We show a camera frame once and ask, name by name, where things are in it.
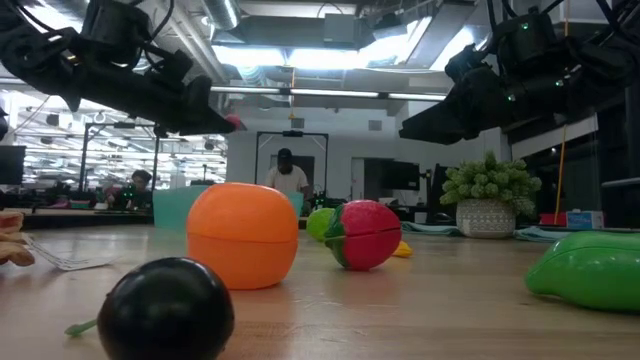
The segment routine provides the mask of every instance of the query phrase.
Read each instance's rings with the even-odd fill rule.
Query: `toy orange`
[[[298,249],[298,219],[282,193],[258,185],[213,185],[187,219],[189,257],[230,289],[259,289],[287,276]]]

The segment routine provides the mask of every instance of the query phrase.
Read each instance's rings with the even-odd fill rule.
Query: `table surface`
[[[152,227],[36,233],[66,257],[121,255],[76,272],[0,267],[0,358],[106,359],[97,331],[67,339],[93,318],[131,268],[184,254],[184,239]],[[300,233],[293,269],[279,286],[233,292],[231,359],[631,359],[640,319],[530,295],[523,276],[548,245],[513,240],[406,236],[411,259],[346,272]]]

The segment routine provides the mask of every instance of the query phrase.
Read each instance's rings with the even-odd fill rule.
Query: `white shirt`
[[[300,192],[303,187],[309,186],[307,175],[299,167],[293,165],[289,174],[282,174],[278,167],[273,167],[267,174],[265,185],[272,187],[281,193]]]

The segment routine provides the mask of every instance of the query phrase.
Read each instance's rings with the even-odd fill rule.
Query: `monitor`
[[[382,162],[382,188],[420,190],[420,165],[400,161]]]
[[[0,185],[22,185],[26,146],[0,146]]]

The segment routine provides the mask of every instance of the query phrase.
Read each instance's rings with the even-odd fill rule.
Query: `black cap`
[[[287,148],[282,148],[278,151],[278,160],[291,160],[293,158],[293,154],[291,150]]]

